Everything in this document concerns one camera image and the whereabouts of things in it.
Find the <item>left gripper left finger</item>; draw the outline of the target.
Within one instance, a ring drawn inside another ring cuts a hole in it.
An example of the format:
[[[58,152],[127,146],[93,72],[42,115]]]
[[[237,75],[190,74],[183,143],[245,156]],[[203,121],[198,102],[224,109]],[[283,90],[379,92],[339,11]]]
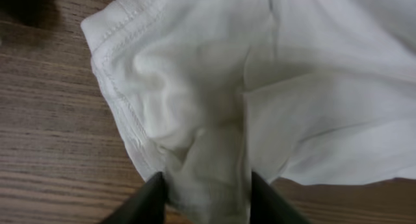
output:
[[[99,224],[164,224],[167,199],[163,173],[157,172]]]

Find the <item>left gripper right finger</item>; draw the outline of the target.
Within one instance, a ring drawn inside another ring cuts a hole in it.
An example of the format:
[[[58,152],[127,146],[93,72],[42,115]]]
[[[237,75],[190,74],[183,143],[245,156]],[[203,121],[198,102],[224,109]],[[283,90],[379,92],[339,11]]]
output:
[[[250,224],[310,224],[256,172],[252,172]]]

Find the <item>white t-shirt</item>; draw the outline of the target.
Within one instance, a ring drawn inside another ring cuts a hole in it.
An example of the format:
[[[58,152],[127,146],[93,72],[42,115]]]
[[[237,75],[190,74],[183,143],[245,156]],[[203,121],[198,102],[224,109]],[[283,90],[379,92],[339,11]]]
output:
[[[81,28],[134,166],[195,223],[247,223],[251,172],[415,178],[415,0],[115,0]]]

